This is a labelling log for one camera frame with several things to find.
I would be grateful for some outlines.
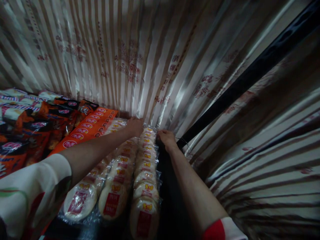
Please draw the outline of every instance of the black metal pole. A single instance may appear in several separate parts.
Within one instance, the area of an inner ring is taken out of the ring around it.
[[[184,147],[186,142],[190,142],[319,25],[320,0],[314,0],[191,126],[182,136],[185,141],[180,139],[177,142],[179,148]]]

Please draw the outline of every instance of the forearm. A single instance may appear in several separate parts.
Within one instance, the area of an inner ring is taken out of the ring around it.
[[[171,157],[188,213],[193,220],[197,234],[201,236],[211,224],[227,217],[228,214],[192,169],[180,149],[171,147],[167,151]]]
[[[130,131],[122,129],[118,132],[77,144],[60,152],[71,166],[71,187],[81,181],[105,156],[132,137]]]

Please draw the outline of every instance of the hand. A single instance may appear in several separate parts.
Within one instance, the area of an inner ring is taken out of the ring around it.
[[[132,117],[127,121],[125,130],[128,131],[132,137],[140,137],[143,132],[143,118]]]
[[[167,152],[174,148],[178,148],[173,132],[170,132],[168,130],[160,130],[158,131],[158,135],[160,137],[160,140],[165,145]]]

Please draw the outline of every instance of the striped curtain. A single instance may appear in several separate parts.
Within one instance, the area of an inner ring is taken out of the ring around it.
[[[0,88],[86,98],[179,138],[310,2],[1,0]],[[253,238],[318,234],[319,53],[318,31],[185,149]]]

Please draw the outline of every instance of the food package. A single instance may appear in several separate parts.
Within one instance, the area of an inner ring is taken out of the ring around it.
[[[66,126],[70,121],[69,118],[71,114],[72,110],[70,109],[62,109],[56,105],[42,102],[38,116],[53,121],[53,131],[47,144],[47,149],[53,150],[61,141],[66,131]]]
[[[0,141],[0,178],[23,167],[29,142],[13,136],[3,136]]]
[[[99,198],[100,215],[106,220],[116,219],[124,211],[127,199],[128,192],[125,185],[107,180]]]
[[[143,196],[150,197],[155,203],[158,203],[159,192],[157,185],[150,181],[141,182],[133,192],[133,201]]]
[[[63,204],[64,216],[72,221],[87,217],[98,199],[97,187],[86,180],[80,181],[67,194]]]
[[[150,181],[157,184],[159,179],[159,174],[157,171],[141,171],[134,178],[133,188],[137,188],[139,184],[143,181]]]
[[[86,118],[90,113],[93,113],[99,107],[98,104],[90,102],[86,99],[82,99],[79,104],[79,112],[80,114],[77,117],[75,126],[78,126],[79,123]]]
[[[53,123],[48,120],[25,122],[22,128],[23,139],[29,141],[26,166],[40,162],[52,132]]]
[[[50,92],[48,90],[43,90],[39,93],[39,98],[42,98],[42,99],[46,99],[46,102],[48,103],[53,103],[54,102],[54,99],[55,98],[63,98],[63,99],[69,99],[69,98],[66,98],[60,94],[56,94],[54,92]]]
[[[8,88],[6,90],[0,91],[0,95],[20,98],[25,95],[28,95],[28,93],[16,88]]]
[[[134,240],[152,240],[159,225],[158,205],[152,198],[136,199],[130,212],[130,232]]]

